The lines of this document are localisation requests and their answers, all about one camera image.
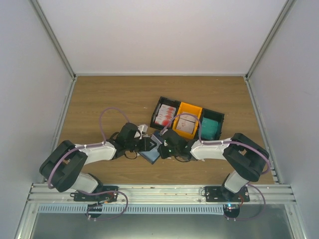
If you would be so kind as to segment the black bin left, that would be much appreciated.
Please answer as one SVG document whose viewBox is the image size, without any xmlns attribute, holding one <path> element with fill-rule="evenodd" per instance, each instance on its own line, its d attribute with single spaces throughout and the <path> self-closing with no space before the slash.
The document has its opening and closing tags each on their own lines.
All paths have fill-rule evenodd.
<svg viewBox="0 0 319 239">
<path fill-rule="evenodd" d="M 162 130 L 165 126 L 171 128 L 174 121 L 170 120 L 177 115 L 180 104 L 180 101 L 160 97 L 151 116 L 150 127 L 158 130 Z"/>
</svg>

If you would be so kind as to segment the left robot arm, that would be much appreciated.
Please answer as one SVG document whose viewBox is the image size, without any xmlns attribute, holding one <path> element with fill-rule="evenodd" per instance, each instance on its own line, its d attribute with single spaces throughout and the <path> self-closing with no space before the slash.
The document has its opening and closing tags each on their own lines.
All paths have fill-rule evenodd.
<svg viewBox="0 0 319 239">
<path fill-rule="evenodd" d="M 109 139 L 94 144 L 73 144 L 69 140 L 60 143 L 39 168 L 40 174 L 47 179 L 48 188 L 65 192 L 74 189 L 84 192 L 91 201 L 98 201 L 103 195 L 103 184 L 92 174 L 83 173 L 85 165 L 110 161 L 126 156 L 127 152 L 141 155 L 150 152 L 157 143 L 145 136 L 148 127 L 126 123 L 120 132 Z"/>
</svg>

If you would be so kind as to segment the black bin right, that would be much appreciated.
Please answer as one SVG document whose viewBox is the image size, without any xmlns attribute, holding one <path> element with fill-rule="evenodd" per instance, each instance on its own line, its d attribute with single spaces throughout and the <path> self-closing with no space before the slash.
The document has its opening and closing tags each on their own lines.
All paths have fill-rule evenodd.
<svg viewBox="0 0 319 239">
<path fill-rule="evenodd" d="M 206 108 L 202 109 L 200 115 L 202 140 L 219 140 L 222 133 L 222 125 L 224 122 L 224 114 L 215 112 Z"/>
</svg>

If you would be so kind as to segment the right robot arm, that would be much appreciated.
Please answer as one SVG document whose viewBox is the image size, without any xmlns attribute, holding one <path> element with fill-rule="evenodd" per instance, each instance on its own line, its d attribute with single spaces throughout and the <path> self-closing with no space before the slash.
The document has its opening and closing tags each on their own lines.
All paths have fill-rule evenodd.
<svg viewBox="0 0 319 239">
<path fill-rule="evenodd" d="M 270 170 L 269 153 L 241 133 L 225 140 L 186 140 L 169 129 L 162 136 L 161 158 L 181 158 L 185 162 L 206 159 L 226 160 L 234 169 L 221 185 L 221 197 L 231 202 L 249 182 L 257 182 Z"/>
</svg>

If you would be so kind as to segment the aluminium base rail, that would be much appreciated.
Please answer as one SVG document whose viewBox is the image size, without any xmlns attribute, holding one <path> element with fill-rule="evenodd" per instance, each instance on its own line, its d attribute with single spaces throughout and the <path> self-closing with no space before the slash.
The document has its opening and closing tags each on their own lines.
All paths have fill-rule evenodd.
<svg viewBox="0 0 319 239">
<path fill-rule="evenodd" d="M 119 191 L 127 195 L 129 204 L 146 205 L 204 205 L 208 204 L 204 185 L 134 185 L 120 184 Z M 27 197 L 28 203 L 74 203 L 70 196 L 75 190 L 58 192 L 45 184 L 33 184 Z M 295 205 L 296 199 L 289 185 L 256 185 L 248 187 L 248 204 Z"/>
</svg>

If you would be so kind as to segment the orange bin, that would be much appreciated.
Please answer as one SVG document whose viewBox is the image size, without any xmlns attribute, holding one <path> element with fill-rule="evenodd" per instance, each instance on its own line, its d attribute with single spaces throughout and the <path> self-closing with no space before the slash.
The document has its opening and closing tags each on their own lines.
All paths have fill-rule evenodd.
<svg viewBox="0 0 319 239">
<path fill-rule="evenodd" d="M 172 129 L 184 138 L 194 139 L 201 113 L 202 107 L 181 102 L 177 114 L 183 115 L 174 120 Z"/>
</svg>

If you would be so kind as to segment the black bin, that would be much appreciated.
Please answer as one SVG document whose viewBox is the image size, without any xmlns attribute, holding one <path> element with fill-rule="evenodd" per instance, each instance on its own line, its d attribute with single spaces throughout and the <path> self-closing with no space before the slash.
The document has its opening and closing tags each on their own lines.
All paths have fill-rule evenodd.
<svg viewBox="0 0 319 239">
<path fill-rule="evenodd" d="M 219 140 L 222 133 L 222 125 L 224 122 L 224 114 L 215 112 L 206 108 L 202 109 L 200 115 L 202 140 Z"/>
<path fill-rule="evenodd" d="M 170 120 L 177 115 L 180 104 L 180 101 L 160 97 L 151 116 L 150 127 L 158 130 L 162 130 L 165 126 L 171 128 L 174 121 Z"/>
</svg>

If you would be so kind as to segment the left aluminium frame post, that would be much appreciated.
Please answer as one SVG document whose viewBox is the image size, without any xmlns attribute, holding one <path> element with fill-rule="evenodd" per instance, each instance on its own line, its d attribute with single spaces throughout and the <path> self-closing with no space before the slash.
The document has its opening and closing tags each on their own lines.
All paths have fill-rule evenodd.
<svg viewBox="0 0 319 239">
<path fill-rule="evenodd" d="M 69 63 L 69 61 L 68 61 L 60 43 L 59 43 L 59 41 L 58 41 L 58 39 L 57 39 L 57 37 L 56 37 L 52 27 L 51 27 L 46 15 L 45 15 L 40 3 L 39 3 L 39 1 L 29 0 L 29 2 L 31 4 L 32 8 L 34 9 L 35 14 L 37 15 L 38 19 L 40 20 L 45 32 L 47 33 L 48 37 L 50 38 L 50 40 L 51 40 L 55 50 L 57 51 L 60 59 L 62 60 L 68 74 L 71 76 L 71 79 L 73 81 L 75 81 L 76 74 L 74 73 L 74 71 L 73 71 L 73 69 L 72 69 L 72 67 L 71 67 L 71 65 L 70 65 L 70 63 Z"/>
</svg>

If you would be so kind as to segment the red patterned cards stack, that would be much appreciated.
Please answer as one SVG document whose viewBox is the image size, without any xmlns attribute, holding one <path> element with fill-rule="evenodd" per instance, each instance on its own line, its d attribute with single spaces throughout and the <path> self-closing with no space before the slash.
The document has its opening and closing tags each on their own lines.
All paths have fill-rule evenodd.
<svg viewBox="0 0 319 239">
<path fill-rule="evenodd" d="M 176 112 L 175 107 L 161 104 L 155 118 L 155 123 L 161 126 L 170 127 L 171 126 L 170 121 L 174 117 L 175 112 Z"/>
</svg>

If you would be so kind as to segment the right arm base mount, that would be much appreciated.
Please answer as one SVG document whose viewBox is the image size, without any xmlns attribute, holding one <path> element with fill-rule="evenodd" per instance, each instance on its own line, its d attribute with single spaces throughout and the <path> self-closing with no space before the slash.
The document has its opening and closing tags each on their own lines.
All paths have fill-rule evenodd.
<svg viewBox="0 0 319 239">
<path fill-rule="evenodd" d="M 243 204 L 250 202 L 247 186 L 243 186 L 237 193 L 228 192 L 222 186 L 205 186 L 199 193 L 205 198 L 206 202 L 221 204 L 226 219 L 233 219 L 234 221 L 248 220 L 239 218 Z"/>
</svg>

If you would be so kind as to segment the right aluminium frame post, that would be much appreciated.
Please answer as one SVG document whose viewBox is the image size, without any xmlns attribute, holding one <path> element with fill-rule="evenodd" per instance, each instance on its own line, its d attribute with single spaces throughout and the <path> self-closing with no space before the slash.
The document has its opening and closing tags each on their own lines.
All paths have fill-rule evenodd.
<svg viewBox="0 0 319 239">
<path fill-rule="evenodd" d="M 248 81 L 252 76 L 253 72 L 255 71 L 257 65 L 259 64 L 260 60 L 262 59 L 263 55 L 265 54 L 266 50 L 269 48 L 270 44 L 272 43 L 273 39 L 275 38 L 276 34 L 278 33 L 281 25 L 285 21 L 286 17 L 288 16 L 290 10 L 295 4 L 295 0 L 286 0 L 282 9 L 280 10 L 278 16 L 274 24 L 272 25 L 269 33 L 267 34 L 261 48 L 259 49 L 256 57 L 254 58 L 248 72 L 245 74 L 245 80 Z"/>
</svg>

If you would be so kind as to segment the white pink cards stack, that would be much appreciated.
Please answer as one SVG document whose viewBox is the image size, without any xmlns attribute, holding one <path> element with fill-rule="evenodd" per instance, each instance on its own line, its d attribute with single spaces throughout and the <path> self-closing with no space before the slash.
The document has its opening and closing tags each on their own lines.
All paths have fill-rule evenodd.
<svg viewBox="0 0 319 239">
<path fill-rule="evenodd" d="M 193 134 L 196 123 L 196 115 L 187 112 L 182 112 L 182 115 L 178 119 L 176 129 L 189 134 Z"/>
</svg>

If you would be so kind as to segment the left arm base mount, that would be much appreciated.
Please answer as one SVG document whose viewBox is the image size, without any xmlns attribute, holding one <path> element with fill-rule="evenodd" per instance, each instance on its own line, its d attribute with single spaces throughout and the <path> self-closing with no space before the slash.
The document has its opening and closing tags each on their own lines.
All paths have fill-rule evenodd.
<svg viewBox="0 0 319 239">
<path fill-rule="evenodd" d="M 117 201 L 118 189 L 118 186 L 102 186 L 98 189 L 95 189 L 93 193 L 105 191 L 108 193 L 103 193 L 100 195 L 88 195 L 79 191 L 75 191 L 74 193 L 70 193 L 70 197 L 73 198 L 75 202 L 89 202 L 85 215 L 90 219 L 97 219 L 102 214 L 96 214 L 95 212 L 101 212 L 103 204 Z"/>
</svg>

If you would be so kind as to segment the aluminium frame post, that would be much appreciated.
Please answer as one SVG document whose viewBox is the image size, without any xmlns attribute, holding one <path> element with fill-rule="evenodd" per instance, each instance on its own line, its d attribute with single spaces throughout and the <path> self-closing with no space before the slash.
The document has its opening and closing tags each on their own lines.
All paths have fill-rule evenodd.
<svg viewBox="0 0 319 239">
<path fill-rule="evenodd" d="M 35 14 L 37 15 L 38 19 L 40 20 L 45 32 L 47 33 L 48 37 L 50 38 L 50 40 L 51 40 L 55 50 L 57 51 L 60 59 L 62 60 L 68 74 L 71 76 L 71 79 L 73 81 L 75 81 L 76 74 L 74 73 L 74 71 L 73 71 L 73 69 L 72 69 L 72 67 L 71 67 L 71 65 L 70 65 L 70 63 L 69 63 L 69 61 L 68 61 L 60 43 L 59 43 L 59 41 L 58 41 L 58 39 L 57 39 L 57 37 L 56 37 L 52 27 L 51 27 L 46 15 L 45 15 L 40 3 L 39 3 L 39 1 L 29 0 L 29 2 L 31 4 L 32 8 L 34 9 Z"/>
<path fill-rule="evenodd" d="M 266 50 L 269 48 L 270 44 L 272 43 L 273 39 L 275 38 L 276 34 L 278 33 L 281 25 L 285 21 L 286 17 L 288 16 L 290 10 L 295 4 L 295 0 L 286 0 L 282 9 L 280 10 L 278 16 L 274 24 L 272 25 L 269 33 L 267 34 L 261 48 L 259 49 L 256 57 L 254 58 L 248 72 L 245 74 L 245 80 L 248 81 L 252 76 L 253 72 L 255 71 L 257 65 L 259 64 L 260 60 L 262 59 L 263 55 L 265 54 Z"/>
</svg>

